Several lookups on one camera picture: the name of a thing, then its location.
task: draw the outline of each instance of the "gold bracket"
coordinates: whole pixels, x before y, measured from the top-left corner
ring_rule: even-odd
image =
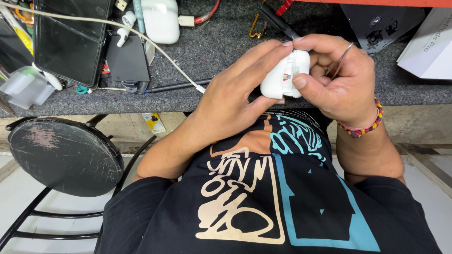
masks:
[[[250,30],[250,37],[251,37],[251,38],[253,38],[254,36],[257,35],[257,38],[259,39],[259,38],[261,38],[261,36],[264,35],[264,30],[265,30],[265,27],[266,27],[266,25],[267,25],[267,22],[265,22],[264,28],[262,29],[262,32],[252,34],[252,33],[253,33],[253,30],[254,30],[254,26],[256,25],[256,22],[257,22],[257,19],[258,19],[258,18],[259,18],[259,13],[256,14],[256,18],[254,19],[253,25],[251,26],[251,30]]]

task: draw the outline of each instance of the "graphic print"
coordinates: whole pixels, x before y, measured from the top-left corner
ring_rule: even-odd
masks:
[[[282,126],[282,129],[277,133],[272,132],[270,134],[274,149],[278,149],[279,152],[284,155],[287,153],[305,154],[307,152],[308,155],[314,155],[322,162],[326,160],[322,154],[316,152],[318,148],[322,147],[322,139],[309,125],[287,116],[276,115],[276,117],[280,121],[279,125]],[[292,141],[293,144],[297,146],[297,151],[292,151],[286,144],[286,140]],[[307,146],[307,151],[303,149],[300,143],[303,141]]]
[[[220,163],[216,167],[213,167],[210,161],[207,162],[207,166],[211,171],[209,175],[216,176],[203,185],[201,194],[204,197],[211,197],[218,194],[223,189],[226,189],[226,191],[218,195],[215,200],[202,204],[199,207],[198,217],[201,220],[199,227],[207,228],[207,230],[205,232],[197,233],[197,238],[238,240],[267,244],[284,243],[285,237],[281,213],[279,211],[278,192],[272,158],[271,156],[262,156],[257,158],[257,160],[254,159],[254,163],[250,163],[251,160],[252,158],[249,157],[248,148],[243,147],[242,149],[223,154]],[[230,179],[234,170],[239,171],[237,180]],[[262,180],[266,171],[268,171],[271,176],[271,189],[268,191],[273,193],[274,213],[277,218],[275,222],[264,212],[256,208],[244,207],[242,205],[242,202],[247,198],[248,193],[252,193],[256,189],[256,186],[259,184],[259,181]],[[245,181],[245,176],[247,175],[252,175],[252,183]],[[207,189],[210,185],[214,185],[215,183],[219,183],[219,186],[216,189],[208,191]],[[234,192],[238,192],[239,195],[228,202]],[[223,212],[226,212],[223,217],[214,223]],[[243,232],[241,229],[235,228],[231,222],[234,216],[240,212],[251,212],[262,217],[267,222],[266,227],[251,232]],[[226,228],[224,230],[219,230],[223,225],[225,225]],[[274,228],[279,231],[278,238],[262,236]]]
[[[269,112],[252,131],[210,147],[196,237],[380,251],[352,191],[329,172],[317,121],[290,114]]]

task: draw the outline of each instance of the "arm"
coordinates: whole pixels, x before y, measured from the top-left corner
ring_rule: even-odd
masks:
[[[404,184],[403,163],[399,152],[389,139],[383,122],[373,131],[352,138],[338,127],[336,151],[345,179],[352,184],[368,176],[397,178]]]
[[[245,130],[269,107],[284,103],[264,96],[249,103],[248,96],[292,50],[292,42],[269,40],[216,75],[196,110],[145,154],[134,181],[151,176],[177,179],[196,152]]]
[[[294,77],[294,86],[303,97],[322,113],[350,127],[368,126],[374,120],[374,62],[367,53],[353,46],[342,61],[339,77],[331,80],[326,70],[343,55],[350,45],[340,37],[311,34],[294,40],[294,47],[311,50],[311,75]],[[345,178],[352,184],[369,176],[397,178],[403,183],[403,163],[382,122],[375,130],[352,138],[338,128],[336,150]]]

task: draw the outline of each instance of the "green clip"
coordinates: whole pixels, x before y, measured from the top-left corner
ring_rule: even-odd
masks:
[[[88,92],[88,88],[81,85],[77,85],[77,90],[75,90],[75,92],[78,94],[86,94]]]

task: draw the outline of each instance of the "white box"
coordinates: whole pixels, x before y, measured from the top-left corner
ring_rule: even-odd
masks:
[[[452,80],[452,8],[433,8],[398,65],[423,79]]]

